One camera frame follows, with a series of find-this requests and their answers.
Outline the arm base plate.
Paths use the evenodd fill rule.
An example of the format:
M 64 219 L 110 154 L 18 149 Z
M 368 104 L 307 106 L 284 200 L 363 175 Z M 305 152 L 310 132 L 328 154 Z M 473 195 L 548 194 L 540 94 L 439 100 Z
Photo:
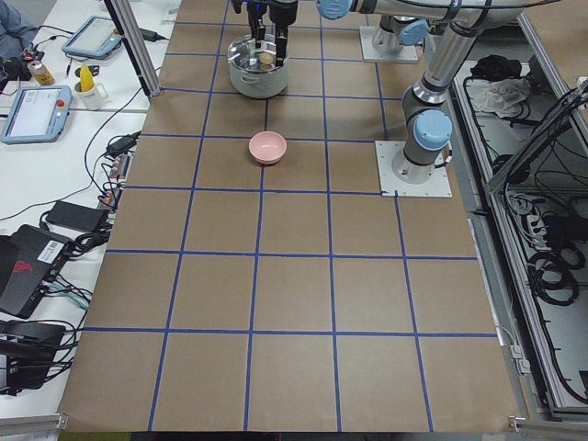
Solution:
M 359 38 L 364 62 L 418 63 L 415 46 L 401 45 L 395 33 L 380 27 L 362 26 Z
M 451 198 L 447 163 L 439 152 L 433 164 L 421 166 L 404 156 L 404 141 L 376 141 L 380 194 L 383 197 Z

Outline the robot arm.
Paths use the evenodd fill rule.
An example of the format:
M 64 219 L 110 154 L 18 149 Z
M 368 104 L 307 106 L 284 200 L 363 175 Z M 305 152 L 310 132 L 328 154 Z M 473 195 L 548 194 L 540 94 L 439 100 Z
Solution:
M 288 27 L 297 16 L 296 1 L 246 1 L 251 36 L 259 44 L 265 36 L 263 15 L 276 26 L 278 52 L 286 53 Z M 428 22 L 417 17 L 382 15 L 376 27 L 362 26 L 359 37 L 365 62 L 418 63 L 417 46 L 424 42 Z
M 427 21 L 447 25 L 421 79 L 402 99 L 408 139 L 391 161 L 391 170 L 400 180 L 416 185 L 433 175 L 435 161 L 453 131 L 450 118 L 441 109 L 450 83 L 479 35 L 515 19 L 526 6 L 527 1 L 337 1 L 320 7 L 322 16 L 331 19 L 351 12 L 379 14 L 380 29 L 398 43 L 406 41 L 408 25 Z M 403 17 L 408 25 L 400 24 Z

